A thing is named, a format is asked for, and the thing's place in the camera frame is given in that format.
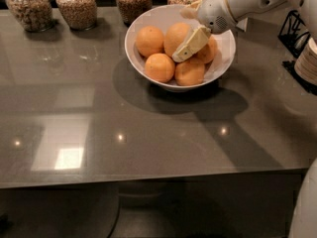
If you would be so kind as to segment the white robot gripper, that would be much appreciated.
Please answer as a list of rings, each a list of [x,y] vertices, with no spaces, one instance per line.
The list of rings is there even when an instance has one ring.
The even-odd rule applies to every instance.
[[[180,15],[185,19],[197,18],[205,27],[199,26],[189,30],[184,41],[172,54],[172,59],[176,62],[188,60],[203,49],[208,43],[211,32],[222,34],[237,24],[227,0],[197,0],[183,7]]]

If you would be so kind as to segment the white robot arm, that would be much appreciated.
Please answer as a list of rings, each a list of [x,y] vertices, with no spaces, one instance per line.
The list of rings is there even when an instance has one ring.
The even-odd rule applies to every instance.
[[[298,11],[310,39],[295,63],[296,73],[314,84],[317,73],[317,0],[200,0],[180,11],[182,17],[197,20],[201,26],[191,31],[172,54],[176,62],[185,61],[207,44],[211,34],[221,34],[252,13],[269,11],[284,2]],[[308,169],[296,206],[288,238],[317,238],[317,159]]]

